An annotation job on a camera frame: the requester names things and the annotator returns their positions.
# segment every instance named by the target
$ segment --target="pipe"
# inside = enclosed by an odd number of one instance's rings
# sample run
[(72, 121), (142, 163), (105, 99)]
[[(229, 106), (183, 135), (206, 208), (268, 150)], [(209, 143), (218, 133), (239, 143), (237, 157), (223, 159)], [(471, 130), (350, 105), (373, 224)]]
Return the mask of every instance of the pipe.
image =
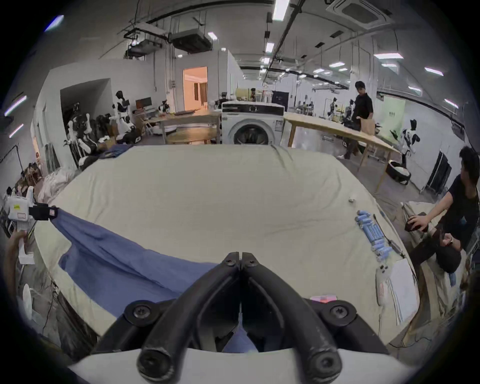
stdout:
[(301, 8), (302, 8), (304, 3), (305, 3), (305, 0), (299, 0), (297, 6), (295, 7), (292, 14), (290, 15), (290, 19), (287, 23), (287, 27), (285, 28), (285, 31), (283, 31), (282, 37), (280, 38), (280, 41), (278, 42), (278, 44), (276, 46), (275, 52), (272, 55), (272, 60), (270, 61), (270, 65), (267, 68), (267, 72), (265, 72), (265, 77), (264, 77), (264, 80), (263, 80), (262, 83), (265, 83), (265, 80), (267, 79), (267, 76), (268, 76), (268, 71), (270, 70), (270, 68), (272, 68), (272, 65), (273, 65), (273, 62), (274, 62), (274, 60), (277, 56), (277, 53), (280, 51), (280, 48), (282, 48), (282, 45), (285, 41), (285, 38), (287, 37), (288, 32), (290, 31), (290, 28), (292, 27), (292, 24), (295, 21), (295, 18), (301, 12)]

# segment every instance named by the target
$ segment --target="pink object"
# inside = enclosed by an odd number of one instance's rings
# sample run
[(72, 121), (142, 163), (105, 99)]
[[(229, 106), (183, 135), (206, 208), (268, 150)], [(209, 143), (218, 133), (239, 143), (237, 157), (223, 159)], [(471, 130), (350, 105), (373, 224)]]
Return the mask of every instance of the pink object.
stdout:
[(328, 303), (329, 301), (335, 301), (335, 295), (322, 295), (322, 296), (312, 296), (310, 300), (319, 301), (320, 303)]

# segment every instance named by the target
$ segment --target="person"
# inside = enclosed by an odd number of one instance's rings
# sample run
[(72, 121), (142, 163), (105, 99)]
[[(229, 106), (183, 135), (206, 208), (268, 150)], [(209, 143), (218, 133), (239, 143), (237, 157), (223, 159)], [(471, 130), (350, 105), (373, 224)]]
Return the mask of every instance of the person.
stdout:
[[(360, 131), (360, 120), (371, 119), (373, 117), (373, 103), (372, 99), (365, 91), (365, 83), (363, 81), (357, 81), (355, 83), (355, 88), (357, 89), (357, 92), (359, 94), (355, 99), (355, 108), (353, 109), (352, 124), (349, 128)], [(355, 148), (357, 148), (357, 141), (349, 139), (347, 151), (344, 155), (337, 156), (337, 159), (349, 160)]]
[(455, 178), (443, 199), (427, 215), (411, 216), (408, 220), (413, 229), (424, 230), (433, 218), (447, 210), (438, 225), (432, 228), (433, 235), (410, 252), (410, 259), (415, 267), (435, 253), (440, 268), (452, 274), (460, 265), (460, 251), (467, 246), (477, 226), (480, 160), (477, 153), (467, 146), (460, 151), (460, 157), (460, 175)]

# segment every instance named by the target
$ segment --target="air conditioning unit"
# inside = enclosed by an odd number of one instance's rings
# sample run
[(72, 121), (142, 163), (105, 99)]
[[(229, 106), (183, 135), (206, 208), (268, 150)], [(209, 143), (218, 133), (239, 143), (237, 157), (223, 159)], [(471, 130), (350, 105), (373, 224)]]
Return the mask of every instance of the air conditioning unit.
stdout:
[(326, 10), (365, 29), (392, 23), (384, 12), (364, 0), (335, 0)]

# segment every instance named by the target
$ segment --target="dark pants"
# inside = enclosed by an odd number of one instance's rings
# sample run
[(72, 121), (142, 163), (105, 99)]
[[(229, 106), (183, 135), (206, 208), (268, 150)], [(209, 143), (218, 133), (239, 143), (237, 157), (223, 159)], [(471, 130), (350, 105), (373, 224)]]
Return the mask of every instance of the dark pants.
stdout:
[[(354, 131), (360, 131), (360, 124), (356, 121), (351, 121), (350, 124), (344, 125), (350, 129), (353, 129)], [(347, 151), (345, 152), (344, 158), (348, 160), (350, 159), (352, 152), (355, 150), (355, 148), (357, 148), (358, 141), (347, 138), (345, 138), (345, 141), (347, 142)]]
[(434, 233), (433, 237), (425, 239), (409, 253), (414, 267), (422, 264), (434, 254), (437, 255), (437, 263), (445, 272), (453, 273), (460, 265), (460, 252), (451, 245), (442, 247), (440, 245), (440, 231)]

